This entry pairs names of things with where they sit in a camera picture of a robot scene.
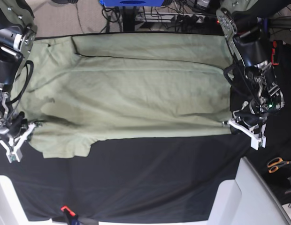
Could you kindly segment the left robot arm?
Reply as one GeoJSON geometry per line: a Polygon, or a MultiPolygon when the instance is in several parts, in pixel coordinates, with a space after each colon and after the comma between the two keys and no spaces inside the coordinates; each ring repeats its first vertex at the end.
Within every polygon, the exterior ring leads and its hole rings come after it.
{"type": "Polygon", "coordinates": [[[268,117],[284,107],[283,93],[274,71],[275,48],[263,28],[263,19],[250,13],[255,0],[223,0],[216,16],[223,30],[233,63],[224,70],[236,69],[249,91],[241,109],[232,113],[228,124],[251,139],[251,147],[266,146],[264,135],[268,117]]]}

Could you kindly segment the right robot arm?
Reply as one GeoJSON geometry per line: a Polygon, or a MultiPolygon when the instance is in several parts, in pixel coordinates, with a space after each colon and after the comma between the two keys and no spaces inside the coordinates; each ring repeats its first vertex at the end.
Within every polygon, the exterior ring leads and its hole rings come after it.
{"type": "Polygon", "coordinates": [[[0,0],[0,144],[10,163],[21,161],[21,147],[38,126],[16,112],[33,74],[28,57],[37,30],[26,1],[0,0]]]}

